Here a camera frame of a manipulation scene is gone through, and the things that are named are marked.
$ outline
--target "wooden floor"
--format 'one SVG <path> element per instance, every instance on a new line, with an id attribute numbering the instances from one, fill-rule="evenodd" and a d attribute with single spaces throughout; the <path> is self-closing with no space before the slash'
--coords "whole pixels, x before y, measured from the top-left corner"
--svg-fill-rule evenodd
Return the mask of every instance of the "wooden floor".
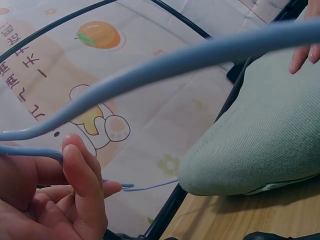
<path id="1" fill-rule="evenodd" d="M 257 231 L 320 233 L 320 177 L 251 196 L 188 195 L 161 240 L 242 240 Z"/>

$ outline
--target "green cushion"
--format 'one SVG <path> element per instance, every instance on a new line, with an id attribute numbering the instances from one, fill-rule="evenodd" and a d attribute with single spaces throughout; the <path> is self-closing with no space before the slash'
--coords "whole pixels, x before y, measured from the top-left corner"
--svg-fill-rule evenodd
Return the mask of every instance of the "green cushion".
<path id="1" fill-rule="evenodd" d="M 320 173 L 320 67 L 306 61 L 291 75 L 293 51 L 266 54 L 247 68 L 236 101 L 181 161 L 184 190 L 253 194 Z"/>

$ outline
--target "cartoon bunny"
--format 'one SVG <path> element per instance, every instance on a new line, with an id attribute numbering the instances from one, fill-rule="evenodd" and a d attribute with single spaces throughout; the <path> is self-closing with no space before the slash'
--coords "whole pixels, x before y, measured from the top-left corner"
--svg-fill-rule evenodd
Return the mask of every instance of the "cartoon bunny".
<path id="1" fill-rule="evenodd" d="M 75 86 L 70 91 L 70 100 L 74 100 L 88 88 L 85 84 Z M 61 143 L 68 134 L 79 135 L 91 154 L 96 157 L 97 150 L 110 142 L 124 141 L 130 132 L 130 126 L 122 116 L 115 115 L 108 106 L 100 103 L 56 129 L 53 135 Z"/>

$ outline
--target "blue tube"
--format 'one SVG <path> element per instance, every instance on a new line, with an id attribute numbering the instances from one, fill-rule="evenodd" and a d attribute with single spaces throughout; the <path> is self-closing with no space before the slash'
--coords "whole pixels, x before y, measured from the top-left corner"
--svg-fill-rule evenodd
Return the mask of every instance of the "blue tube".
<path id="1" fill-rule="evenodd" d="M 92 85 L 88 91 L 46 121 L 27 129 L 0 132 L 0 141 L 27 140 L 44 135 L 101 102 L 148 84 L 226 62 L 314 43 L 320 43 L 319 18 L 294 23 L 292 21 L 282 21 L 273 23 L 263 29 L 220 39 L 211 39 L 205 43 L 167 53 L 138 66 L 120 71 Z M 51 149 L 1 146 L 0 154 L 45 156 L 62 162 L 61 153 Z"/>

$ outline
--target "green fabric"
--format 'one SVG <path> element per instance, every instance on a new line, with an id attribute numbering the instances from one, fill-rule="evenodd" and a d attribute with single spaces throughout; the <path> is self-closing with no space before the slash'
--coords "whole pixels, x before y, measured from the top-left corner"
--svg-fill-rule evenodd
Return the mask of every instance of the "green fabric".
<path id="1" fill-rule="evenodd" d="M 320 67 L 307 60 L 291 75 L 293 51 L 247 68 L 237 100 L 181 161 L 184 190 L 253 194 L 320 173 Z"/>

